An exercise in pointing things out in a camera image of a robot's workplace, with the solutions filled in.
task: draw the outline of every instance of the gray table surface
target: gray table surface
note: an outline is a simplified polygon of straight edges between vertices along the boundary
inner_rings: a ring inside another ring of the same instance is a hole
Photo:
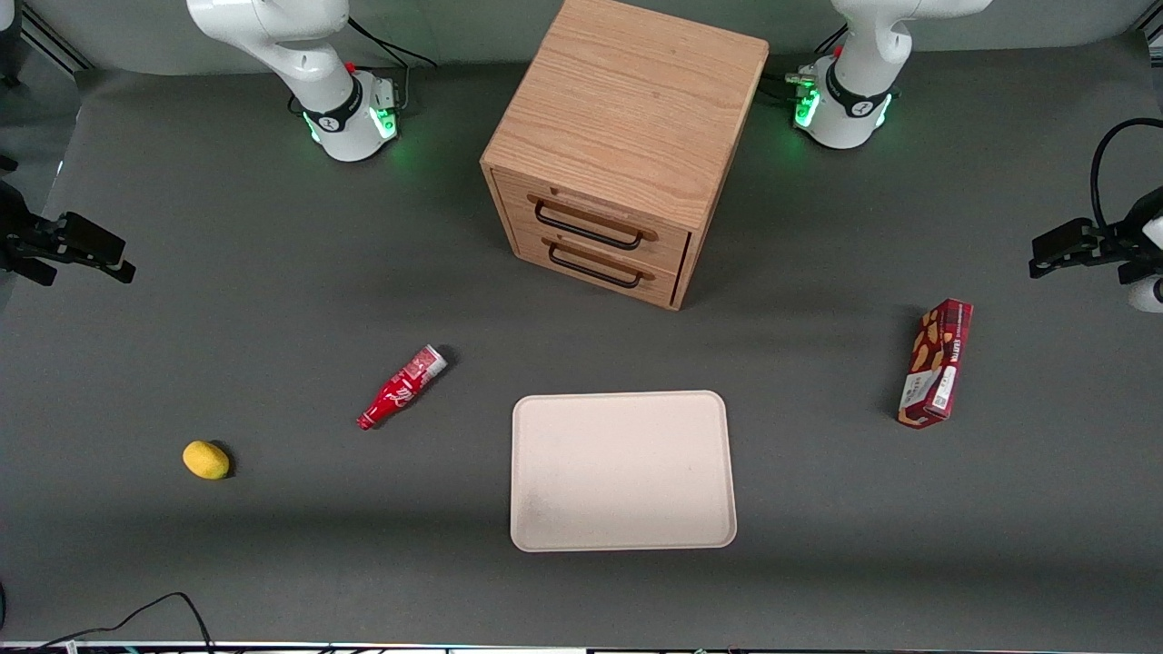
[[[1141,38],[916,55],[850,152],[761,99],[679,313],[508,251],[477,158],[521,71],[418,76],[401,138],[357,164],[272,76],[91,80],[50,212],[140,272],[7,283],[5,639],[185,590],[222,640],[1163,646],[1163,321],[1113,268],[1026,271],[1030,237],[1089,213],[1103,133],[1157,115]],[[1116,141],[1108,215],[1161,162],[1156,134]],[[977,306],[956,413],[914,432],[893,410],[946,297]],[[357,429],[427,342],[458,364]],[[513,404],[671,389],[727,401],[735,542],[513,547]],[[192,439],[237,477],[186,472]],[[195,634],[174,605],[123,635]]]

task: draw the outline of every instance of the red box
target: red box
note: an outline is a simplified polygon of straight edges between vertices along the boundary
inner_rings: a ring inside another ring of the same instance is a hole
[[[973,305],[946,300],[921,318],[897,420],[923,429],[949,418]]]

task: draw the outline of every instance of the wooden drawer cabinet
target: wooden drawer cabinet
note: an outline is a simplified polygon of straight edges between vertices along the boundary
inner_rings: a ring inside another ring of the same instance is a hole
[[[679,308],[766,55],[757,38],[565,0],[480,158],[514,254]]]
[[[548,184],[494,171],[504,214],[513,229],[578,241],[616,260],[677,271],[690,233],[633,212],[563,193]]]
[[[513,237],[516,256],[525,261],[650,304],[670,305],[675,272],[619,260],[562,236],[518,229]]]

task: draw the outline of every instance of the black metal handle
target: black metal handle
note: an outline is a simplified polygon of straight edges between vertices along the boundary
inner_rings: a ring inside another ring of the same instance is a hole
[[[542,215],[541,209],[545,208],[545,202],[537,200],[537,206],[533,209],[533,214],[537,218],[537,222],[542,225],[548,225],[562,232],[569,232],[570,234],[577,234],[578,236],[584,236],[591,241],[598,241],[604,246],[609,246],[612,248],[618,248],[620,250],[633,250],[642,244],[642,232],[637,232],[634,240],[627,243],[626,241],[619,241],[618,239],[611,239],[609,236],[598,234],[597,232],[590,232],[588,229],[583,229],[580,227],[575,227],[566,222],[559,220],[554,220]]]
[[[569,268],[570,270],[573,270],[576,272],[580,272],[582,275],[588,275],[590,277],[593,277],[595,279],[601,279],[602,282],[605,282],[607,284],[613,284],[615,286],[621,286],[623,289],[633,289],[633,287],[635,287],[635,286],[638,285],[638,282],[642,280],[642,273],[641,272],[637,272],[637,273],[634,275],[634,282],[626,282],[623,279],[619,279],[618,277],[611,277],[609,275],[606,275],[605,272],[598,272],[597,270],[590,270],[588,268],[586,268],[584,265],[578,265],[578,264],[576,264],[576,263],[573,263],[571,261],[565,261],[564,258],[556,257],[556,256],[554,256],[555,251],[557,251],[557,243],[550,243],[549,244],[549,261],[556,263],[557,265],[561,265],[562,268]]]

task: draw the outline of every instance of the yellow lemon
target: yellow lemon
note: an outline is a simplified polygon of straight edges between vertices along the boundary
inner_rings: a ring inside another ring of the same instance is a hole
[[[221,479],[230,472],[230,457],[214,443],[192,441],[181,453],[190,471],[204,479]]]

